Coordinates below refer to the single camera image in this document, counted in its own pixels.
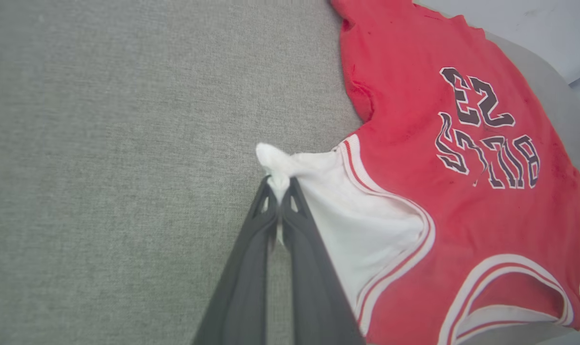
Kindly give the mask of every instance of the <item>gray upholstered surface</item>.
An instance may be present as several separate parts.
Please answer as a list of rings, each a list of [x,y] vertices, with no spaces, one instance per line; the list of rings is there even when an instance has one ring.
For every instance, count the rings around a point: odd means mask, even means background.
[[[339,28],[325,0],[0,0],[0,344],[188,343],[255,144],[325,151],[360,124]],[[580,167],[579,102],[503,48]],[[271,344],[291,338],[287,269],[276,251]]]

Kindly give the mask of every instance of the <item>red fabric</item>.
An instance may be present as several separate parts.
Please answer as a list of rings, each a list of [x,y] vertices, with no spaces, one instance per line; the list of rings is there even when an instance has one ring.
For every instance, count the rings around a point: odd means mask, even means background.
[[[341,59],[347,94],[365,124],[356,131],[360,158],[383,189],[414,201],[434,219],[436,239],[428,255],[380,295],[366,339],[378,345],[436,344],[443,319],[468,273],[485,258],[513,253],[537,262],[566,292],[580,328],[580,173],[572,166],[544,110],[517,68],[464,18],[444,18],[410,0],[333,0],[343,18]],[[455,68],[469,83],[467,104],[478,126],[462,124],[455,91],[441,70]],[[489,115],[509,113],[512,126],[485,123],[483,95],[469,77],[489,83],[498,104]],[[455,86],[461,88],[460,81]],[[467,174],[446,167],[435,141],[440,112],[450,115],[451,140],[442,141],[465,159]],[[476,151],[457,146],[454,129],[483,150],[495,189]],[[524,188],[510,188],[498,151],[480,142],[508,140],[522,164]],[[533,188],[529,163],[512,141],[528,136],[540,170]],[[503,155],[513,170],[512,162]],[[510,304],[561,315],[561,296],[532,277],[504,275],[489,284],[471,310]]]

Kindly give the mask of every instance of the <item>red basketball jersey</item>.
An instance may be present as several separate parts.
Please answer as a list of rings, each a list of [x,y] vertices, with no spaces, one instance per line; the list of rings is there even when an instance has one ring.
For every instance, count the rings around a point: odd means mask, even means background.
[[[351,301],[367,342],[580,328],[580,173],[522,74],[461,16],[410,0],[333,6],[345,87],[365,121],[339,147],[345,167],[425,224]]]

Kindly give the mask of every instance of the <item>stain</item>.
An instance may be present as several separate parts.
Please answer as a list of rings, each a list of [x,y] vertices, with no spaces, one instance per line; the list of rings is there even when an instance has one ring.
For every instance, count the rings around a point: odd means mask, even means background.
[[[552,7],[552,9],[550,9],[550,13],[556,11],[556,9],[557,9],[557,3],[554,4],[554,6]]]
[[[539,12],[541,12],[540,9],[533,9],[530,11],[526,11],[526,12],[524,12],[524,17],[535,18],[539,15]]]

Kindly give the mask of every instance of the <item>armhole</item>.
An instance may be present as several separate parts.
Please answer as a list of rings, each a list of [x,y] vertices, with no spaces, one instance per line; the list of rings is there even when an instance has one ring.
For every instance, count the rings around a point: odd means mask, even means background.
[[[529,275],[557,291],[564,302],[560,318],[537,310],[507,305],[487,306],[469,312],[480,293],[493,280],[507,273]],[[483,260],[467,275],[445,316],[439,330],[437,345],[454,345],[493,328],[535,321],[551,321],[568,326],[573,319],[574,312],[570,299],[561,284],[546,269],[521,255],[494,255]]]

